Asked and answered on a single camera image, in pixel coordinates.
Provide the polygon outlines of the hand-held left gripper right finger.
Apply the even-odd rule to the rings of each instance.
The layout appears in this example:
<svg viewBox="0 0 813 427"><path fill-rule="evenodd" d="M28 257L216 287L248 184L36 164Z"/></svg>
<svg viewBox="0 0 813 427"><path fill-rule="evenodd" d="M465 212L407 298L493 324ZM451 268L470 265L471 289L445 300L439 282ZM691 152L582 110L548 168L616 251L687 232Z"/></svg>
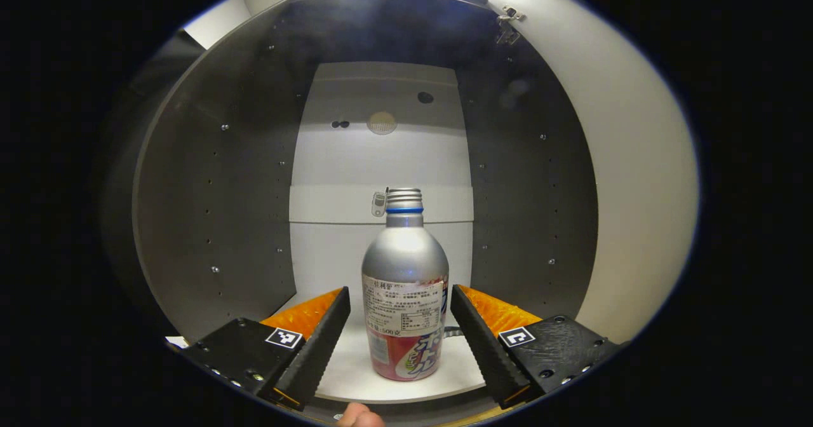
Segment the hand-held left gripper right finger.
<svg viewBox="0 0 813 427"><path fill-rule="evenodd" d="M541 319L464 285L451 291L451 312L502 409L557 392L622 349L567 315Z"/></svg>

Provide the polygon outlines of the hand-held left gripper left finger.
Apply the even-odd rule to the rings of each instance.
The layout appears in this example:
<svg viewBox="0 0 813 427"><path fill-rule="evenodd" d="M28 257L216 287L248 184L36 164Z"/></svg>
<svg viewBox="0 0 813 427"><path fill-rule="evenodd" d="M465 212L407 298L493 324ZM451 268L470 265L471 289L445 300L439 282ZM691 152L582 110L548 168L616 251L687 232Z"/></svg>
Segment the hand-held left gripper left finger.
<svg viewBox="0 0 813 427"><path fill-rule="evenodd" d="M262 321L235 317L169 348L242 393L288 410L311 403L351 313L349 288L324 293Z"/></svg>

